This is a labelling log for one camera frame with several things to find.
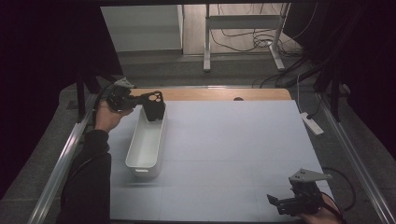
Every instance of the white table surface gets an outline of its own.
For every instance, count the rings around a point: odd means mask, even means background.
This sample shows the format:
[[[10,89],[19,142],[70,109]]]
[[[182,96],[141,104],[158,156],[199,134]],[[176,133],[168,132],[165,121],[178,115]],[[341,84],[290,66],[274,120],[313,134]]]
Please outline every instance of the white table surface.
[[[125,165],[140,106],[110,132],[110,217],[281,222],[266,194],[293,197],[288,177],[321,172],[294,101],[169,101],[163,166],[152,179]],[[331,194],[326,181],[319,188]]]

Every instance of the rectangular container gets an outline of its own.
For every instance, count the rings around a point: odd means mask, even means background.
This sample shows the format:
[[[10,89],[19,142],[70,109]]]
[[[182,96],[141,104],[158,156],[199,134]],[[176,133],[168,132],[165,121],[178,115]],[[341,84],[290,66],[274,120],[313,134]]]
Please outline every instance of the rectangular container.
[[[144,108],[140,109],[139,120],[125,161],[134,175],[155,177],[160,173],[166,118],[166,108],[163,119],[156,121],[148,121]]]

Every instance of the white power strip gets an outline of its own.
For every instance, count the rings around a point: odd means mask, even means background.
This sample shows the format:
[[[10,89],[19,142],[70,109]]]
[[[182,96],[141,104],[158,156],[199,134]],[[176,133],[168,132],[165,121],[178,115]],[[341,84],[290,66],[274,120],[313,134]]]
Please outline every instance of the white power strip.
[[[307,119],[306,116],[308,116],[306,112],[301,113],[301,118],[303,119],[304,124],[312,131],[314,135],[320,135],[324,133],[313,119]]]

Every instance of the gray carpet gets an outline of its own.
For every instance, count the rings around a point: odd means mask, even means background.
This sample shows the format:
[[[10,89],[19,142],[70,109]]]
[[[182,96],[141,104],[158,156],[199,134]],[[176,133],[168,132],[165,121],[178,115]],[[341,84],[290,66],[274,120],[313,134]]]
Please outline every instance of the gray carpet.
[[[290,66],[295,60],[292,58],[285,59],[286,66]],[[182,57],[177,54],[150,54],[141,57],[123,53],[120,55],[120,61],[124,75],[137,87],[208,85],[249,87],[257,78],[266,78],[277,74],[274,62],[269,55],[212,55],[212,70],[210,73],[203,72],[202,57]],[[299,71],[308,69],[309,66],[308,63],[302,66]],[[297,75],[298,72],[294,72],[285,77],[283,81]],[[314,81],[315,77],[311,77],[300,84],[300,106],[303,111],[310,113],[316,111],[319,103],[311,88]],[[273,84],[274,81],[272,80],[265,83],[264,87],[272,88]],[[297,98],[295,87],[290,88],[290,94],[293,99]],[[76,99],[75,86],[70,86],[61,93],[58,110],[46,133],[37,145],[32,157],[0,202],[1,223],[26,223],[28,220],[77,120],[77,110],[66,109],[69,102]],[[386,196],[393,214],[395,214],[395,160],[356,117],[345,99],[340,100],[340,117],[364,163],[382,193]],[[314,120],[325,132],[321,136],[314,136],[308,131],[320,163],[323,166],[342,171],[357,191],[356,204],[350,211],[346,212],[346,219],[352,224],[381,223],[322,110],[319,110],[314,116]],[[335,200],[341,207],[348,206],[352,200],[349,185],[340,175],[329,173],[334,176],[329,184]],[[58,190],[45,223],[54,223],[56,214],[59,212],[59,197],[60,192]]]

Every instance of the aluminum rail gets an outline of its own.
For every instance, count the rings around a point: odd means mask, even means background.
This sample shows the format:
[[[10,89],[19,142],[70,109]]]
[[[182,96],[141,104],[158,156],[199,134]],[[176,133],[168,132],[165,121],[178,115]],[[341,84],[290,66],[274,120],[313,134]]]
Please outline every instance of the aluminum rail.
[[[324,110],[330,124],[332,125],[335,135],[343,146],[349,162],[351,163],[356,175],[361,181],[361,184],[363,185],[367,195],[369,196],[375,208],[375,211],[378,213],[378,216],[381,219],[382,223],[396,224],[394,215],[390,211],[384,195],[382,195],[378,185],[374,182],[372,176],[369,174],[366,167],[364,166],[361,157],[357,153],[356,148],[347,137],[347,133],[344,130],[342,124],[340,122],[337,122],[332,116],[332,112],[329,109],[330,105],[326,97],[320,97],[320,95],[317,95],[317,97],[323,101],[324,104],[322,104],[321,107]]]
[[[27,223],[42,223],[47,216],[48,211],[50,210],[50,206],[52,204],[53,198],[64,179],[64,174],[69,166],[70,161],[73,158],[73,154],[78,145],[79,139],[84,132],[84,129],[87,125],[87,122],[92,114],[92,109],[94,102],[96,100],[96,96],[90,94],[86,103],[87,112],[81,123],[75,124],[72,132],[70,133],[69,138],[67,139],[66,144],[64,145],[64,149],[59,157],[59,160],[56,162],[55,167],[49,177],[49,181],[44,187],[43,192],[38,199],[37,204],[35,205],[35,209],[33,210],[32,215],[30,216]]]

